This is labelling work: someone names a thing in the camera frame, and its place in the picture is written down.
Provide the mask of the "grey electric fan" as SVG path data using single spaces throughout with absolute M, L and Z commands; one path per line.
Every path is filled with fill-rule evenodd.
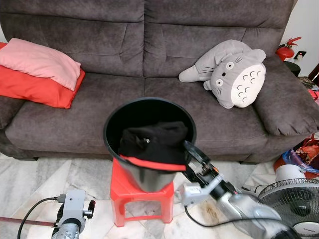
M 301 167 L 284 164 L 276 170 L 276 182 L 258 198 L 280 214 L 301 239 L 319 239 L 319 180 L 306 178 Z

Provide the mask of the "red fire extinguisher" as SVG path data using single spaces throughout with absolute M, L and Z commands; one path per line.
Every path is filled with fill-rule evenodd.
M 285 42 L 285 44 L 282 44 L 278 47 L 278 49 L 276 50 L 276 54 L 278 57 L 280 57 L 281 61 L 286 61 L 287 59 L 295 56 L 296 53 L 292 48 L 293 46 L 297 46 L 296 41 L 301 38 L 301 36 L 290 38 Z

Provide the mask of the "grey Totoro plush toy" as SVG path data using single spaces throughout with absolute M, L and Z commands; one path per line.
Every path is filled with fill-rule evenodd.
M 256 100 L 264 85 L 266 56 L 262 49 L 229 39 L 208 50 L 178 79 L 184 83 L 202 82 L 222 107 L 243 109 Z

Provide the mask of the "red pillow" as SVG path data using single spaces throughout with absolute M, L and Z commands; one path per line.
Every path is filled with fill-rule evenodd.
M 0 42 L 0 48 L 7 43 Z M 69 109 L 86 73 L 81 69 L 77 88 L 71 91 L 51 78 L 33 77 L 0 65 L 0 96 L 30 100 L 58 109 Z

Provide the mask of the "black round side table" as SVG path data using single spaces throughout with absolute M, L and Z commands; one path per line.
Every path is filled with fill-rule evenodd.
M 289 70 L 294 73 L 295 77 L 298 77 L 301 72 L 301 67 L 294 62 L 284 61 L 284 64 L 289 68 Z

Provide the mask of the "colourful plastic bag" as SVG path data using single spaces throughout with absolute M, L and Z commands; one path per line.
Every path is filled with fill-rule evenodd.
M 284 152 L 274 162 L 273 168 L 276 170 L 285 164 L 293 164 L 300 167 L 305 171 L 306 178 L 319 176 L 319 139 L 314 133 L 306 137 L 299 145 Z

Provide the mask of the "dark grey fabric sofa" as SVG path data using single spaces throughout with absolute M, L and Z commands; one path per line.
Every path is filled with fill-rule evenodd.
M 109 114 L 141 97 L 184 107 L 196 145 L 216 161 L 271 161 L 319 129 L 319 109 L 275 55 L 297 0 L 0 0 L 6 39 L 48 46 L 86 75 L 69 109 L 0 96 L 0 153 L 109 158 Z M 178 74 L 218 43 L 266 52 L 265 82 L 251 105 L 224 109 Z

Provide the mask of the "pink pillow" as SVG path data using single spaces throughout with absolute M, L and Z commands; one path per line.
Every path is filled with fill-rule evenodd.
M 0 48 L 0 65 L 33 77 L 51 78 L 75 91 L 81 64 L 68 55 L 48 46 L 13 38 Z

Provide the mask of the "black round bin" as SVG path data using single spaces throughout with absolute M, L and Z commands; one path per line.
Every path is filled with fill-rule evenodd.
M 118 155 L 123 130 L 130 127 L 153 125 L 161 121 L 182 121 L 188 127 L 185 141 L 194 142 L 196 125 L 184 107 L 163 98 L 143 97 L 114 110 L 103 127 L 103 141 L 107 152 L 125 169 L 134 185 L 145 193 L 161 191 L 178 172 L 160 171 L 134 166 Z

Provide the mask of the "dark red pole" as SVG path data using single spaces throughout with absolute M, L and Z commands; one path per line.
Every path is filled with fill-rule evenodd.
M 23 219 L 15 219 L 15 218 L 11 218 L 11 217 L 0 217 L 0 222 L 9 222 L 9 223 L 21 224 L 22 221 L 23 221 Z M 55 227 L 55 223 L 52 223 L 52 222 L 25 220 L 24 223 L 25 223 L 25 225 L 37 225 L 37 226 Z

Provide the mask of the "red plastic stool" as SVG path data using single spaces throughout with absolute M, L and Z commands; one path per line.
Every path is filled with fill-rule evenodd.
M 110 182 L 110 200 L 114 211 L 114 224 L 123 227 L 126 222 L 160 220 L 164 224 L 171 223 L 173 219 L 173 183 L 169 183 L 161 191 L 145 193 L 138 189 L 132 178 L 126 175 L 121 164 L 114 159 L 112 166 L 112 179 Z M 128 203 L 151 201 L 160 204 L 159 215 L 126 217 L 125 207 Z

